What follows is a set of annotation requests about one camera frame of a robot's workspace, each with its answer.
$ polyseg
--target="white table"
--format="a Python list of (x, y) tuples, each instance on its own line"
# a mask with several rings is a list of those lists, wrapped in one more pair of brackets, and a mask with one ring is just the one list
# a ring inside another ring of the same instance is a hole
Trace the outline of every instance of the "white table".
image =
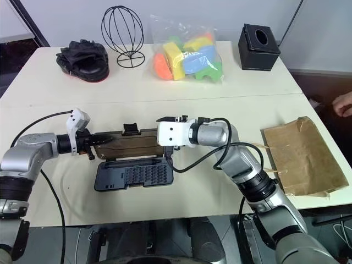
[[(73, 107), (79, 107), (90, 115), (88, 129), (92, 133), (120, 130), (123, 123), (132, 122), (137, 122), (140, 129), (155, 128), (155, 120), (159, 117), (188, 114), (190, 117), (228, 118), (237, 127), (242, 141), (255, 143), (263, 143), (260, 129), (308, 116), (315, 122), (347, 180), (352, 184), (350, 166), (303, 94), (150, 102), (66, 103), (35, 107), (2, 104), (0, 156), (25, 125), (47, 114)], [(64, 134), (66, 118), (51, 118), (39, 123), (28, 133)], [(182, 148), (174, 155), (175, 166), (184, 168), (207, 151), (209, 150), (206, 147)], [(265, 167), (270, 168), (265, 151), (263, 154)], [(62, 202), (67, 225), (227, 215), (239, 211), (242, 195), (223, 172), (212, 169), (214, 157), (186, 173), (175, 173), (172, 185), (134, 187), (111, 192), (94, 191), (96, 169), (100, 162), (102, 160), (99, 159), (89, 161), (86, 155), (72, 157), (66, 154), (44, 164), (43, 169)], [(297, 196), (290, 199), (297, 208), (343, 205), (352, 202), (351, 192), (352, 186), (349, 186), (331, 193), (330, 198)], [(29, 203), (26, 219), (31, 222), (31, 226), (61, 225), (56, 202), (40, 175)], [(244, 211), (250, 212), (247, 205)]]
[(78, 105), (83, 103), (146, 102), (302, 93), (280, 58), (271, 71), (242, 70), (237, 43), (217, 42), (223, 61), (221, 84), (206, 81), (164, 81), (152, 73), (152, 45), (141, 49), (146, 61), (134, 69), (117, 65), (117, 53), (107, 48), (109, 77), (84, 82), (62, 73), (56, 63), (59, 48), (39, 48), (0, 99), (3, 106)]

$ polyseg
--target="case lid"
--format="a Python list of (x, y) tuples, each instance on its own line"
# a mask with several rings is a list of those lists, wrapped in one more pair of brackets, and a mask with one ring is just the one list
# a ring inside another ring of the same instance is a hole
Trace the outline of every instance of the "case lid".
[(244, 32), (249, 50), (280, 54), (270, 27), (244, 24)]
[(102, 160), (139, 156), (163, 156), (164, 148), (157, 142), (157, 129), (141, 129), (139, 134), (113, 131), (94, 134), (95, 138), (109, 138), (94, 146)]

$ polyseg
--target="black plastic case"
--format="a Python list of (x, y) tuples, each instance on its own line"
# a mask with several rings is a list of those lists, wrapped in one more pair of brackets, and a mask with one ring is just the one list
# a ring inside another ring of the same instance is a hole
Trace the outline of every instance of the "black plastic case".
[(173, 171), (164, 157), (107, 161), (99, 164), (94, 189), (112, 191), (132, 186), (168, 185), (173, 180)]

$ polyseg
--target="black tissue box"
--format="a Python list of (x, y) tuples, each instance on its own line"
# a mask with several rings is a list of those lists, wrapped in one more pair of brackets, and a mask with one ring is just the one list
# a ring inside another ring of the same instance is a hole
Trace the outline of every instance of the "black tissue box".
[(280, 54), (268, 26), (244, 24), (238, 49), (242, 70), (271, 70)]

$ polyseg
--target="human hand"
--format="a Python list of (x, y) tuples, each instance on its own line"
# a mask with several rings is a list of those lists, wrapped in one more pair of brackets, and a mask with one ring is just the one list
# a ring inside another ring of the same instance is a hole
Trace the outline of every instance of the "human hand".
[(336, 114), (340, 117), (352, 115), (352, 107), (348, 107), (348, 105), (352, 105), (352, 92), (340, 95), (332, 102)]

